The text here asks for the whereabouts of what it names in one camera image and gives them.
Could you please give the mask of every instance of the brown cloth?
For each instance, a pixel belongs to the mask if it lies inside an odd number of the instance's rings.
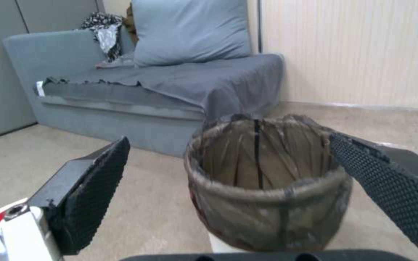
[[[131,3],[127,8],[127,18],[123,20],[123,24],[127,28],[127,31],[131,36],[131,40],[136,45],[138,42],[138,35],[136,34],[135,20],[133,20],[133,9],[131,7]]]

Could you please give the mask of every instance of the gray sheet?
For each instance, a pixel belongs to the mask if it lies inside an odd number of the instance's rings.
[[[278,100],[282,75],[282,58],[265,54],[177,66],[127,66],[92,70],[66,79],[69,80],[68,86],[88,84],[91,87],[92,84],[101,83],[109,85],[109,89],[113,89],[116,84],[141,86],[200,107],[206,119],[212,121],[234,113],[256,113],[273,106]],[[55,83],[48,83],[44,87],[47,95],[55,90],[52,84]],[[105,100],[124,99],[121,91],[109,90],[102,93],[107,93]],[[88,97],[88,89],[83,94]],[[68,96],[65,91],[57,95]],[[138,96],[130,96],[130,103],[138,99]]]

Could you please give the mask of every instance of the patterned cloth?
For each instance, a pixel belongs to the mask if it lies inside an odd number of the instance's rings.
[[[90,29],[94,32],[93,40],[99,43],[108,62],[114,61],[121,54],[118,39],[122,21],[123,18],[118,15],[93,12],[80,27],[80,29]]]

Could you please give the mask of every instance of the beige carpet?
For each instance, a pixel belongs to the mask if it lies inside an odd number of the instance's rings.
[[[417,111],[281,104],[272,115],[288,113],[304,114],[338,131],[418,153]],[[64,162],[106,144],[41,125],[0,137],[0,207],[32,195]],[[343,223],[328,248],[381,249],[418,261],[418,249],[356,182]],[[207,232],[189,200],[182,160],[132,149],[92,243],[66,260],[210,250]]]

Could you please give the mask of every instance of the sofa cushion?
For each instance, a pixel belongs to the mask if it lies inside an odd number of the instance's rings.
[[[65,77],[69,80],[67,87],[63,82],[55,86],[51,83],[44,91],[46,95],[135,104],[143,103],[143,96],[128,93],[132,88],[137,88],[137,91],[142,88],[150,91],[149,97],[152,93],[161,94],[179,101],[178,106],[184,104],[199,108],[207,120],[212,121],[234,113],[257,113],[271,108],[278,102],[282,75],[282,58],[262,54],[176,66],[91,70]],[[101,89],[96,91],[93,84],[101,84]],[[152,98],[146,102],[149,105],[170,105]]]
[[[132,0],[137,66],[251,54],[246,0]]]

